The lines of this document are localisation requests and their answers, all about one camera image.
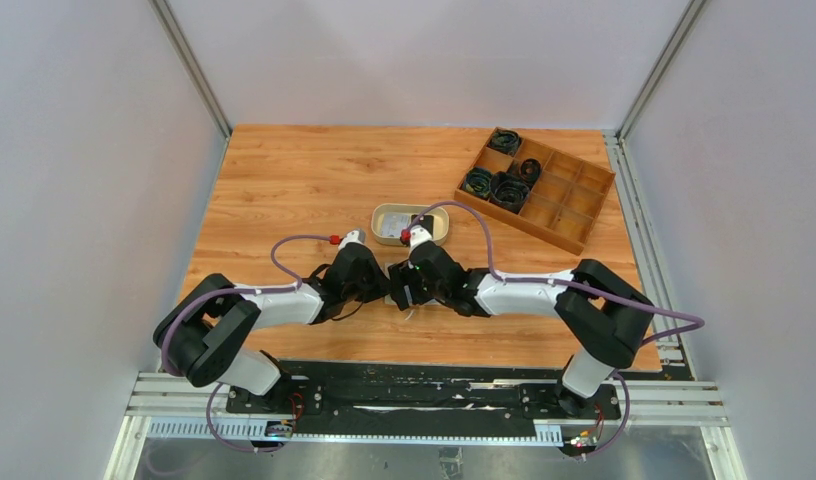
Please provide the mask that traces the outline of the white leather card holder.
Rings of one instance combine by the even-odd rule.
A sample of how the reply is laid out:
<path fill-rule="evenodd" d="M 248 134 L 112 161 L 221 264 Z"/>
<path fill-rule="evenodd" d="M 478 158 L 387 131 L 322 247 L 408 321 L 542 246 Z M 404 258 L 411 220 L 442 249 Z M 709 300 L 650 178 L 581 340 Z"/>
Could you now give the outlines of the white leather card holder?
<path fill-rule="evenodd" d="M 426 288 L 426 284 L 424 283 L 424 279 L 423 279 L 423 277 L 422 277 L 422 275 L 420 273 L 420 270 L 416 266 L 414 266 L 409 260 L 405 260 L 405 261 L 408 261 L 409 264 L 410 264 L 410 267 L 411 267 L 411 272 L 410 272 L 410 275 L 409 275 L 409 285 L 410 285 L 412 303 L 411 303 L 410 308 L 419 307 L 419 306 L 427 306 L 427 305 L 438 305 L 439 302 L 434 299 L 434 297 L 430 294 L 430 292 Z M 389 298 L 390 298 L 390 295 L 389 295 L 390 282 L 389 282 L 389 277 L 388 277 L 388 267 L 390 265 L 392 265 L 392 264 L 389 264 L 387 266 L 387 270 L 386 270 L 386 275 L 387 275 L 386 288 L 387 288 L 387 294 L 388 294 Z"/>

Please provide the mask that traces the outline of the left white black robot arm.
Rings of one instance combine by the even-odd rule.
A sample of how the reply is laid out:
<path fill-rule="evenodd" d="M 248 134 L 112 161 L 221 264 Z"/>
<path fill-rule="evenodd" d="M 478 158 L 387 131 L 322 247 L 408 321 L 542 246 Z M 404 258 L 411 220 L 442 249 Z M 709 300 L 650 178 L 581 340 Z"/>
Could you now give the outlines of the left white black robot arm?
<path fill-rule="evenodd" d="M 167 373 L 194 387 L 222 383 L 243 389 L 263 411 L 277 413 L 290 400 L 287 375 L 269 354 L 245 347 L 249 335 L 339 321 L 347 304 L 379 300 L 388 289 L 373 252 L 351 242 L 297 283 L 249 286 L 210 274 L 160 321 L 152 340 Z"/>

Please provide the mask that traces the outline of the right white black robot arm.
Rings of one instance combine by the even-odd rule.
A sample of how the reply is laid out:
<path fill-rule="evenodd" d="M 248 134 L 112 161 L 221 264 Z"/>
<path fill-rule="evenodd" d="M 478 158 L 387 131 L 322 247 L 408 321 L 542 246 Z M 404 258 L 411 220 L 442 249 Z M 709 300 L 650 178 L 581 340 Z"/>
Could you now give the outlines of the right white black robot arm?
<path fill-rule="evenodd" d="M 603 381 L 632 365 L 655 314 L 652 302 L 603 263 L 585 259 L 548 274 L 462 267 L 435 243 L 388 268 L 390 297 L 402 310 L 435 302 L 464 317 L 522 314 L 560 319 L 580 344 L 550 401 L 568 417 L 595 403 Z"/>

